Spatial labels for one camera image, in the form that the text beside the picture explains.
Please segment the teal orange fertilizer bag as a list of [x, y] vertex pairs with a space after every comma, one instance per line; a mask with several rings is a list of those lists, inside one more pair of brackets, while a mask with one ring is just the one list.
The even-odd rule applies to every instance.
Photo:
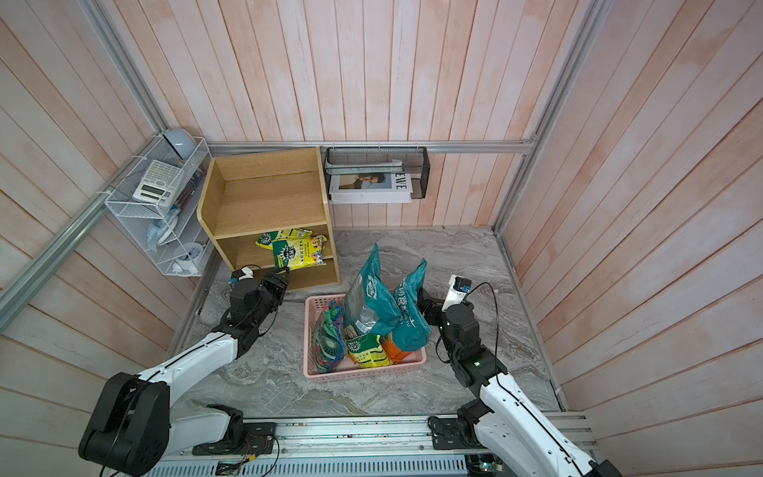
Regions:
[[393, 298], [401, 310], [401, 320], [383, 337], [381, 345], [394, 364], [403, 363], [405, 358], [423, 348], [431, 335], [430, 325], [417, 306], [426, 268], [426, 260], [421, 260], [416, 270], [393, 291]]

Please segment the large teal fertilizer bag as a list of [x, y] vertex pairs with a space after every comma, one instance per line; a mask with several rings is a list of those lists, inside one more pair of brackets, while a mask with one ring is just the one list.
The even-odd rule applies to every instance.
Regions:
[[401, 310], [382, 282], [381, 271], [379, 247], [375, 244], [344, 299], [345, 332], [351, 338], [385, 336], [401, 323]]

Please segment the colourful green fertilizer bag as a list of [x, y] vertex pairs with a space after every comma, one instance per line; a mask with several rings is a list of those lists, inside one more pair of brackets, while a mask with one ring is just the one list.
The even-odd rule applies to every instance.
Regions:
[[345, 357], [342, 306], [331, 301], [320, 313], [311, 334], [310, 350], [319, 374], [332, 373]]

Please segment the yellow green fertilizer bag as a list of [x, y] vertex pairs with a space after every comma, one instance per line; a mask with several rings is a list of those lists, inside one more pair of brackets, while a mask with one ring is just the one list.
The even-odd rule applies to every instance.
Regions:
[[379, 335], [361, 335], [354, 327], [349, 326], [345, 328], [345, 341], [350, 358], [361, 369], [393, 365], [393, 361], [383, 349], [382, 338]]

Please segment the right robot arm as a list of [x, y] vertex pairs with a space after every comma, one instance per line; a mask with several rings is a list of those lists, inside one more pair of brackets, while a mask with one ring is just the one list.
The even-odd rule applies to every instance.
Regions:
[[580, 449], [526, 397], [496, 352], [482, 343], [467, 296], [453, 291], [439, 300], [424, 290], [418, 293], [417, 308], [439, 331], [446, 363], [475, 396], [454, 419], [427, 419], [433, 447], [485, 448], [517, 476], [618, 476], [614, 464], [598, 462]]

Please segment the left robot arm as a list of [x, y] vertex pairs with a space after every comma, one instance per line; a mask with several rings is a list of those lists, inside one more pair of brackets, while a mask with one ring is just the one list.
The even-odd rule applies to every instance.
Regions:
[[288, 268], [274, 268], [255, 279], [249, 268], [235, 271], [230, 305], [208, 335], [162, 364], [107, 380], [79, 443], [79, 457], [102, 469], [142, 476], [163, 457], [186, 449], [208, 455], [268, 449], [267, 437], [249, 431], [242, 412], [233, 407], [208, 405], [190, 417], [172, 417], [171, 409], [266, 334], [262, 323], [276, 317], [289, 274]]

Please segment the wooden shelf unit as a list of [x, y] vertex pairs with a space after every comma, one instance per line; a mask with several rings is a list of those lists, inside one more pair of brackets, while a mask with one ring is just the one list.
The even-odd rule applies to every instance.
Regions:
[[290, 274], [291, 290], [341, 282], [320, 149], [215, 157], [197, 208], [199, 223], [229, 270], [252, 266], [257, 278], [275, 266], [260, 236], [305, 229], [324, 236], [325, 264]]

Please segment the white cup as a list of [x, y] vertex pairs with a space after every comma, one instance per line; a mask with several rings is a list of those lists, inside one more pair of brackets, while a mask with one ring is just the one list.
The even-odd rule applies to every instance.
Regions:
[[204, 247], [198, 242], [180, 244], [173, 252], [175, 258], [171, 266], [172, 272], [180, 276], [196, 276], [200, 274], [199, 262], [204, 254]]

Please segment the white magazine book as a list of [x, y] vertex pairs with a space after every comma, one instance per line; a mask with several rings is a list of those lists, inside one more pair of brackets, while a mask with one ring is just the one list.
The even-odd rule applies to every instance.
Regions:
[[329, 196], [336, 204], [406, 204], [413, 180], [400, 160], [356, 165], [328, 164]]

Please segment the white iron in rack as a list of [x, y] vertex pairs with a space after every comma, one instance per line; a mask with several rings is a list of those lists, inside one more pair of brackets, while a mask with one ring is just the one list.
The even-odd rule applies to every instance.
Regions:
[[180, 211], [177, 208], [173, 208], [165, 218], [156, 219], [149, 225], [146, 235], [146, 246], [151, 252], [156, 252], [161, 244], [164, 244], [172, 237], [179, 215]]

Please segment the white calculator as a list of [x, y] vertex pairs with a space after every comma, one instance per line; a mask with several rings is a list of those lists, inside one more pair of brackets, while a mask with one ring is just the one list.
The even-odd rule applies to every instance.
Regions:
[[179, 188], [181, 176], [180, 167], [152, 160], [145, 169], [132, 198], [138, 202], [168, 207], [173, 194]]

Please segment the black mesh wall basket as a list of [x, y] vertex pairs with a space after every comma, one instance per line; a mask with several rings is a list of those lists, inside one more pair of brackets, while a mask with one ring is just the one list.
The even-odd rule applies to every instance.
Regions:
[[330, 201], [344, 205], [408, 204], [427, 195], [424, 147], [329, 147], [324, 174]]

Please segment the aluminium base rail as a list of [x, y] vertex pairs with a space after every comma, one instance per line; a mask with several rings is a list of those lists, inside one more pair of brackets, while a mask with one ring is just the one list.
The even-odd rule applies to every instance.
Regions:
[[522, 438], [496, 413], [246, 419], [242, 446], [186, 447], [151, 476], [600, 476], [585, 421], [551, 419], [562, 432]]

